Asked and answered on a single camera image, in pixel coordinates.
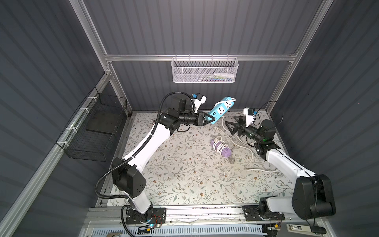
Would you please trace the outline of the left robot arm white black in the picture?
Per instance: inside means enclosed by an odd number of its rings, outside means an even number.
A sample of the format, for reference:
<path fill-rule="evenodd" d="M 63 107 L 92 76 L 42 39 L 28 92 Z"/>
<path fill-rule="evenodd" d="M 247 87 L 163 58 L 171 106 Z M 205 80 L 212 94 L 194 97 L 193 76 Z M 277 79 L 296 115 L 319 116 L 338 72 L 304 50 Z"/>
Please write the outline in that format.
<path fill-rule="evenodd" d="M 142 172 L 156 150 L 163 144 L 181 125 L 205 126 L 215 120 L 207 112 L 199 111 L 207 97 L 198 93 L 189 97 L 190 108 L 186 110 L 186 101 L 176 109 L 162 111 L 163 101 L 159 106 L 154 127 L 149 134 L 122 159 L 115 159 L 112 164 L 113 184 L 123 192 L 122 198 L 131 201 L 137 212 L 149 219 L 153 204 L 145 192 L 146 179 Z"/>

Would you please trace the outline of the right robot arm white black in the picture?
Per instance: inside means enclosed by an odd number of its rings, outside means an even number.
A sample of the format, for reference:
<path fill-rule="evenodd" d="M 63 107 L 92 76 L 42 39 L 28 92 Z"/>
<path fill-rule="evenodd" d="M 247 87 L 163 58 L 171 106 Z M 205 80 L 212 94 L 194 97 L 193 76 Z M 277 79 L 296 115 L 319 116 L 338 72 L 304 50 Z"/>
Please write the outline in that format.
<path fill-rule="evenodd" d="M 276 134 L 273 121 L 266 119 L 255 128 L 247 125 L 244 117 L 235 116 L 234 119 L 234 122 L 224 123 L 231 135 L 252 139 L 257 154 L 295 185 L 290 197 L 276 195 L 260 199 L 258 214 L 263 220 L 280 213 L 295 214 L 303 220 L 336 214 L 331 180 L 303 167 L 280 149 L 273 140 Z"/>

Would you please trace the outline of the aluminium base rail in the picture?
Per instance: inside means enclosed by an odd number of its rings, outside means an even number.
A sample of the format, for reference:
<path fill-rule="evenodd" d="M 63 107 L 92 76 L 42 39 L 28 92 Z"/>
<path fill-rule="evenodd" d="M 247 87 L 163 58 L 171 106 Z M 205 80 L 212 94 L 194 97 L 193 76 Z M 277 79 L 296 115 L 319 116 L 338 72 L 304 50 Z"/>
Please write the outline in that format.
<path fill-rule="evenodd" d="M 171 205 L 164 207 L 166 213 L 161 218 L 153 217 L 152 221 L 156 223 L 164 220 L 166 225 L 246 223 L 246 212 L 242 207 L 241 204 Z M 83 227 L 120 227 L 120 209 L 118 206 L 90 208 Z"/>

